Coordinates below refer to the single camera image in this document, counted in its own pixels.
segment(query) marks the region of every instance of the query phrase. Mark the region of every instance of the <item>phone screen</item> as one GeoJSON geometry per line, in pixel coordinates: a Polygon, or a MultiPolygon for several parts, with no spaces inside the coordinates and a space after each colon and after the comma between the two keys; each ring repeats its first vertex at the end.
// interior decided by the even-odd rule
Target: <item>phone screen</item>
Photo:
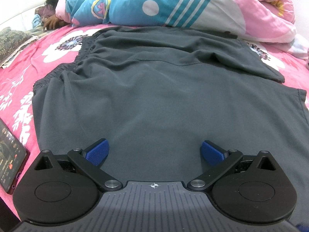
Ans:
{"type": "Polygon", "coordinates": [[[0,183],[8,192],[27,156],[27,150],[0,119],[0,183]]]}

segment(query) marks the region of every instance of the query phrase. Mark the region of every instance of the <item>white flower pattern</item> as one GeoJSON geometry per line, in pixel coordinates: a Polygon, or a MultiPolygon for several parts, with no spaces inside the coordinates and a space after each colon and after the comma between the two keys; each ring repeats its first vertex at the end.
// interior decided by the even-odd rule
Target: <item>white flower pattern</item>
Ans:
{"type": "MultiPolygon", "coordinates": [[[[7,92],[6,95],[0,95],[0,111],[5,110],[11,103],[12,103],[12,96],[14,92],[17,89],[17,86],[20,85],[24,81],[24,74],[26,70],[28,69],[25,68],[21,74],[21,76],[17,79],[11,82],[11,88],[7,92]]],[[[13,131],[16,131],[21,123],[21,133],[19,137],[19,141],[23,144],[26,145],[28,138],[30,136],[30,121],[32,120],[33,115],[28,113],[28,109],[30,105],[32,104],[32,96],[33,92],[29,92],[27,95],[25,95],[20,103],[21,103],[21,108],[13,115],[15,122],[13,124],[13,131]]]]}
{"type": "Polygon", "coordinates": [[[82,30],[74,31],[64,36],[54,44],[51,44],[44,52],[43,56],[44,63],[53,62],[59,58],[62,58],[70,51],[79,51],[81,49],[81,41],[83,37],[92,36],[95,32],[101,30],[99,29],[90,29],[85,32],[82,30]]]}
{"type": "Polygon", "coordinates": [[[284,63],[280,59],[269,54],[266,48],[262,46],[259,42],[246,41],[246,43],[250,47],[250,49],[256,52],[260,56],[261,60],[268,66],[273,67],[277,71],[279,71],[279,68],[285,68],[284,63]]]}
{"type": "Polygon", "coordinates": [[[19,137],[19,141],[23,144],[26,145],[28,138],[30,136],[30,121],[33,118],[33,115],[28,112],[29,107],[32,105],[32,97],[33,97],[33,92],[29,92],[27,95],[25,95],[21,100],[20,104],[21,107],[20,109],[13,115],[15,122],[13,124],[13,131],[18,129],[19,124],[21,124],[21,133],[19,137]]]}
{"type": "Polygon", "coordinates": [[[306,97],[306,100],[305,100],[305,105],[306,105],[306,107],[307,107],[307,109],[308,109],[308,111],[309,111],[309,100],[308,100],[307,97],[306,97]]]}
{"type": "Polygon", "coordinates": [[[12,103],[12,96],[13,96],[15,90],[16,90],[16,87],[24,81],[24,74],[25,74],[26,70],[28,69],[28,67],[23,70],[23,72],[22,72],[21,76],[18,78],[18,80],[11,82],[12,87],[7,92],[7,95],[1,95],[0,96],[0,111],[4,110],[5,108],[7,108],[12,103]]]}

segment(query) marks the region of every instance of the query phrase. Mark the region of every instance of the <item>hand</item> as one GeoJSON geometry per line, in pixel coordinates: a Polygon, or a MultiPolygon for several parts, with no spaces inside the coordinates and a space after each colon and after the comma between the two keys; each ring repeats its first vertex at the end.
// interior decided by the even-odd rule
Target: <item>hand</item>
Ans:
{"type": "Polygon", "coordinates": [[[46,28],[49,30],[54,30],[56,28],[56,25],[59,24],[60,21],[61,20],[58,17],[56,17],[56,15],[52,15],[44,22],[43,29],[46,28]]]}

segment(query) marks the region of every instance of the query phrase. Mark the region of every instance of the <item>smartphone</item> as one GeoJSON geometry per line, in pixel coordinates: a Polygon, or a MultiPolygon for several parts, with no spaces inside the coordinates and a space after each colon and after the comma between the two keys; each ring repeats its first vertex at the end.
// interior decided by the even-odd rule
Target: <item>smartphone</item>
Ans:
{"type": "Polygon", "coordinates": [[[0,118],[0,183],[12,194],[29,157],[29,152],[0,118]]]}

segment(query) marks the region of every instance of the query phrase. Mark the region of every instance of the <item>floral bedsheet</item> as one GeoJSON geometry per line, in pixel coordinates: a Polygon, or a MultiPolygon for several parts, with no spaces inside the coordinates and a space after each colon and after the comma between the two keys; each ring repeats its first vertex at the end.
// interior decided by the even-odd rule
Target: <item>floral bedsheet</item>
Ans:
{"type": "MultiPolygon", "coordinates": [[[[0,118],[30,152],[24,172],[39,153],[31,101],[34,83],[60,63],[73,62],[81,48],[83,37],[111,26],[63,27],[25,48],[10,67],[0,69],[0,118]]],[[[263,62],[285,76],[286,86],[309,90],[306,61],[270,45],[263,46],[258,42],[248,42],[248,45],[260,55],[263,62]]],[[[306,106],[309,107],[309,100],[306,100],[306,106]]],[[[0,197],[17,215],[12,196],[0,188],[0,197]]]]}

